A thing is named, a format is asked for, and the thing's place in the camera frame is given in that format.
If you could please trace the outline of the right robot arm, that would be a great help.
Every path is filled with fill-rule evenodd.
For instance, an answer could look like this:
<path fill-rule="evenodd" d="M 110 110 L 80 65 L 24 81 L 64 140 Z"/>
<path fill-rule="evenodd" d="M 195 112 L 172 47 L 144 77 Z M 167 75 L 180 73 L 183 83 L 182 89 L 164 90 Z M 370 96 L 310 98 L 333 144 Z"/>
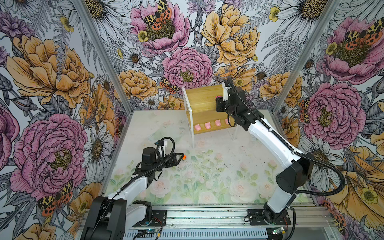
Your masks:
<path fill-rule="evenodd" d="M 274 224 L 309 179 L 313 163 L 301 157 L 302 152 L 285 140 L 262 113 L 249 108 L 245 99 L 241 88 L 224 86 L 223 95 L 216 97 L 216 111 L 225 112 L 236 125 L 260 140 L 282 166 L 283 171 L 276 175 L 277 187 L 262 211 L 264 222 Z"/>

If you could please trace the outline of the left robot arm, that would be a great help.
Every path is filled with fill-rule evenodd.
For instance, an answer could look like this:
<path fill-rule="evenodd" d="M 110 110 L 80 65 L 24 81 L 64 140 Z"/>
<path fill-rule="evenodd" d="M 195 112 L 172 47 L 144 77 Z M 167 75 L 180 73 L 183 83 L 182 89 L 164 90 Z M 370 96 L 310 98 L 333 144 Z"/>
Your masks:
<path fill-rule="evenodd" d="M 135 201 L 135 198 L 158 180 L 164 168 L 172 168 L 187 156 L 183 153 L 165 154 L 164 146 L 143 150 L 142 161 L 134 170 L 133 177 L 120 190 L 106 197 L 94 199 L 86 219 L 82 240 L 122 240 L 126 229 L 152 219 L 152 204 Z"/>

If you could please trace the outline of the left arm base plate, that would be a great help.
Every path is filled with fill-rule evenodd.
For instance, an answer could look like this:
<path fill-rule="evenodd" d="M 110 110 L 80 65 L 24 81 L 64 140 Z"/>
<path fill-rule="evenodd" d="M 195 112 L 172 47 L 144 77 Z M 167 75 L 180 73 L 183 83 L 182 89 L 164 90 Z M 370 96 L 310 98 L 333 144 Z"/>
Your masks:
<path fill-rule="evenodd" d="M 134 227 L 165 227 L 167 223 L 167 210 L 152 210 L 151 217 L 136 223 Z"/>

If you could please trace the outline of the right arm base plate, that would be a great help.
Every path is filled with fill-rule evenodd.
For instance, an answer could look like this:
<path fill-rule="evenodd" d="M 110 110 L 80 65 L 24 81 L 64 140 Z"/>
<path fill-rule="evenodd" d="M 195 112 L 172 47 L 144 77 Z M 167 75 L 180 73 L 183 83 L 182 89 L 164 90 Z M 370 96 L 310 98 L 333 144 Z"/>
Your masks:
<path fill-rule="evenodd" d="M 248 209 L 244 221 L 250 223 L 251 226 L 289 226 L 292 224 L 287 210 L 276 214 L 264 209 Z"/>

